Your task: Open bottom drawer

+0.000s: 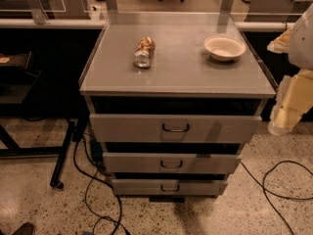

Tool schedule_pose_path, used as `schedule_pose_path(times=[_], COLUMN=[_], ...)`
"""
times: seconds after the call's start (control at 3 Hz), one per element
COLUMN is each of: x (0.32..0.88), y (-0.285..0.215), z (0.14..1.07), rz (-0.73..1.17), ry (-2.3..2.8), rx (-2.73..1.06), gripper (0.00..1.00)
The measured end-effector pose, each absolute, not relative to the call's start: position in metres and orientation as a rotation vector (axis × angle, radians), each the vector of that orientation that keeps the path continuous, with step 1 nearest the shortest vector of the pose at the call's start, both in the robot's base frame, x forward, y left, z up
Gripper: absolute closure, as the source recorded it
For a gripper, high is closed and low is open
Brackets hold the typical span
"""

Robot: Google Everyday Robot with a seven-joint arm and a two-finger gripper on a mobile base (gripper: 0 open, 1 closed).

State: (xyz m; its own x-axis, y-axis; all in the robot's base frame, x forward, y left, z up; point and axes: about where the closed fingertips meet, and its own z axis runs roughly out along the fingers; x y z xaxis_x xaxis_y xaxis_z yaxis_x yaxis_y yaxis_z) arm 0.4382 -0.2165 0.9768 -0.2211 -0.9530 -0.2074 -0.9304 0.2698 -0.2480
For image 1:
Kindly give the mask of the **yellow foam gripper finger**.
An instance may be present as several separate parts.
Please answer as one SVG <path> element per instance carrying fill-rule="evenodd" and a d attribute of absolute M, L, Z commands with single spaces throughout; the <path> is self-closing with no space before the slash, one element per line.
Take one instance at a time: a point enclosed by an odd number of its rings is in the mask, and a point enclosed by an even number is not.
<path fill-rule="evenodd" d="M 313 71 L 300 70 L 294 76 L 285 75 L 278 87 L 268 131 L 277 136 L 288 134 L 312 108 Z"/>

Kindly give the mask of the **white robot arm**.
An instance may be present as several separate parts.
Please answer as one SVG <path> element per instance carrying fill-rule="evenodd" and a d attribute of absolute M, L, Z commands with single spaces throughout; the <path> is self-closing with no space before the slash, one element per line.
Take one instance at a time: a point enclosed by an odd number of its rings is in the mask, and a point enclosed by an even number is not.
<path fill-rule="evenodd" d="M 267 50 L 287 53 L 289 62 L 299 68 L 296 75 L 285 75 L 280 82 L 270 115 L 268 131 L 280 136 L 291 132 L 313 108 L 313 5 L 293 27 L 271 41 Z"/>

